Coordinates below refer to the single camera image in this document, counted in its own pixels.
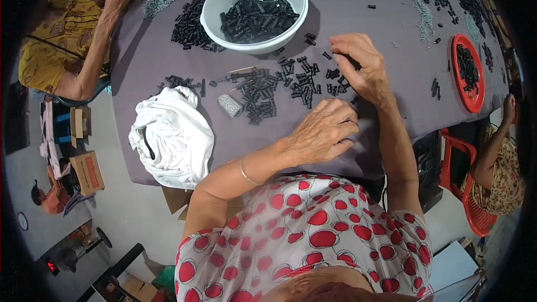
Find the red oval tray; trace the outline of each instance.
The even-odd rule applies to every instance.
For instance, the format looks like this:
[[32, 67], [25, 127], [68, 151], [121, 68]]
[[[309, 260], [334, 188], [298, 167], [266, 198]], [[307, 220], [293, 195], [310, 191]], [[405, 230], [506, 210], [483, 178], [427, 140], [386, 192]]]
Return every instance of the red oval tray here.
[[[462, 45], [465, 48], [468, 48], [470, 50], [470, 54], [472, 54], [472, 57], [474, 58], [474, 64], [477, 68], [477, 73], [479, 75], [479, 82], [477, 83], [479, 93], [477, 93], [477, 89], [475, 88], [469, 92], [466, 92], [464, 90], [467, 84], [465, 80], [461, 80], [461, 76], [459, 74], [459, 63], [457, 61], [458, 44]], [[453, 38], [451, 46], [451, 58], [453, 63], [455, 83], [457, 84], [457, 90], [459, 90], [462, 104], [464, 104], [466, 110], [468, 110], [469, 112], [478, 113], [479, 110], [481, 110], [481, 106], [483, 106], [483, 100], [485, 98], [485, 79], [483, 77], [483, 68], [481, 67], [481, 60], [479, 58], [479, 55], [477, 54], [477, 51], [475, 50], [472, 42], [467, 37], [462, 34], [457, 34]]]

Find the bracelet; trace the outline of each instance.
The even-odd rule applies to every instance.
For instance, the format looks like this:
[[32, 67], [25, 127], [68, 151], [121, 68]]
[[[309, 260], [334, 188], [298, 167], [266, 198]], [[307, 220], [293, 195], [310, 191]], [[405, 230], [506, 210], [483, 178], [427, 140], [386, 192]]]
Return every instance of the bracelet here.
[[241, 168], [241, 173], [242, 173], [242, 176], [246, 178], [246, 180], [248, 182], [250, 182], [251, 184], [253, 185], [262, 185], [263, 183], [257, 183], [257, 182], [254, 182], [252, 181], [251, 179], [248, 178], [248, 176], [246, 176], [246, 174], [244, 173], [244, 169], [242, 168], [242, 160], [244, 160], [244, 157], [242, 157], [240, 160], [238, 160], [238, 165], [239, 167]]

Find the woman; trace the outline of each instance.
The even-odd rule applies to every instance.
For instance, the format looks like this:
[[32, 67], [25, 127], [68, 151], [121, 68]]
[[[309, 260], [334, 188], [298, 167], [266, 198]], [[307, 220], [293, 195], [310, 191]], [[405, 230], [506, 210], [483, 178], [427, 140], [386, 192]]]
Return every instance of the woman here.
[[[526, 186], [520, 178], [517, 148], [510, 140], [509, 127], [515, 118], [514, 96], [509, 94], [503, 104], [503, 119], [497, 130], [488, 125], [470, 175], [474, 179], [470, 195], [488, 214], [510, 214], [524, 200]], [[461, 189], [466, 187], [466, 178]]]
[[38, 7], [21, 49], [19, 82], [72, 100], [92, 97], [99, 78], [110, 74], [110, 36], [129, 1], [48, 0]]
[[[198, 184], [177, 253], [178, 301], [416, 300], [425, 292], [431, 241], [418, 200], [416, 160], [384, 59], [367, 35], [330, 42], [341, 72], [378, 111], [389, 211], [338, 176], [268, 181], [281, 169], [330, 161], [353, 145], [345, 137], [358, 132], [357, 113], [346, 101], [323, 100], [290, 136]], [[226, 222], [227, 201], [262, 184]]]

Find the purple tablecloth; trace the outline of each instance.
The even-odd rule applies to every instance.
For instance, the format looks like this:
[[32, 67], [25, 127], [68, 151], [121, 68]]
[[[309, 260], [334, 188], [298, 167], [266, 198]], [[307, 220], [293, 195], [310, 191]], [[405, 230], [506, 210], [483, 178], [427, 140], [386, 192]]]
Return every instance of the purple tablecloth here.
[[[128, 134], [136, 119], [136, 105], [150, 95], [155, 95], [157, 85], [164, 82], [166, 76], [191, 77], [194, 83], [201, 79], [207, 82], [207, 95], [200, 99], [198, 110], [205, 116], [215, 134], [213, 156], [209, 162], [211, 169], [289, 135], [309, 112], [301, 99], [291, 99], [291, 91], [280, 83], [275, 92], [277, 117], [265, 119], [259, 126], [248, 124], [249, 119], [245, 115], [231, 119], [220, 108], [217, 99], [233, 89], [235, 84], [223, 82], [217, 87], [211, 87], [208, 82], [222, 79], [231, 70], [253, 65], [270, 69], [274, 73], [280, 69], [276, 63], [278, 58], [255, 57], [230, 50], [221, 53], [200, 48], [183, 50], [180, 44], [171, 42], [170, 38], [175, 18], [182, 12], [183, 4], [191, 0], [176, 0], [166, 10], [147, 20], [142, 15], [144, 1], [136, 0], [130, 6], [117, 29], [117, 40], [112, 49], [112, 92], [117, 132], [133, 182], [158, 185], [145, 170], [138, 153], [131, 149]], [[451, 23], [447, 8], [436, 11], [434, 5], [430, 4], [436, 32], [431, 43], [422, 43], [420, 30], [416, 27], [420, 15], [412, 7], [411, 0], [310, 0], [305, 23], [280, 56], [307, 56], [310, 64], [319, 65], [321, 72], [314, 79], [315, 84], [321, 84], [323, 93], [314, 95], [312, 104], [315, 106], [321, 99], [331, 97], [326, 91], [326, 84], [335, 83], [324, 78], [327, 69], [337, 67], [333, 60], [329, 61], [321, 55], [323, 51], [330, 51], [328, 38], [348, 32], [366, 33], [386, 59], [386, 71], [411, 138], [417, 139], [446, 126], [482, 118], [498, 108], [508, 93], [500, 72], [500, 67], [504, 66], [500, 46], [484, 23], [487, 38], [480, 35], [480, 45], [476, 49], [480, 53], [485, 75], [485, 100], [481, 111], [471, 114], [461, 103], [453, 70], [447, 72], [450, 39], [458, 33], [468, 36], [463, 9], [458, 1], [449, 1], [459, 16], [460, 24]], [[376, 10], [367, 8], [368, 4], [375, 4]], [[316, 46], [303, 43], [303, 36], [307, 32], [317, 35]], [[432, 44], [437, 37], [441, 38], [441, 42]], [[483, 41], [487, 42], [493, 54], [492, 73], [488, 71], [481, 51]], [[398, 47], [395, 48], [392, 42], [398, 44]], [[302, 69], [295, 66], [295, 73], [299, 72]], [[441, 86], [442, 98], [439, 101], [431, 97], [431, 85], [435, 77]], [[237, 91], [232, 95], [241, 99]], [[350, 101], [356, 97], [356, 93], [348, 91], [338, 97]], [[356, 107], [360, 117], [360, 133], [351, 137], [355, 141], [354, 147], [331, 162], [302, 165], [295, 170], [362, 178], [379, 178], [383, 175], [376, 111], [371, 104], [359, 98]]]

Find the clock face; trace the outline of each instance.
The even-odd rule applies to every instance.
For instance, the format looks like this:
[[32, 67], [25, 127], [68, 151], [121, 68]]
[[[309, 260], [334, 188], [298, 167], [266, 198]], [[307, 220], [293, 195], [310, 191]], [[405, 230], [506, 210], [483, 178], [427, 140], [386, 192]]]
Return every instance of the clock face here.
[[23, 229], [23, 231], [28, 230], [28, 221], [22, 212], [17, 213], [17, 221], [19, 222], [19, 226]]

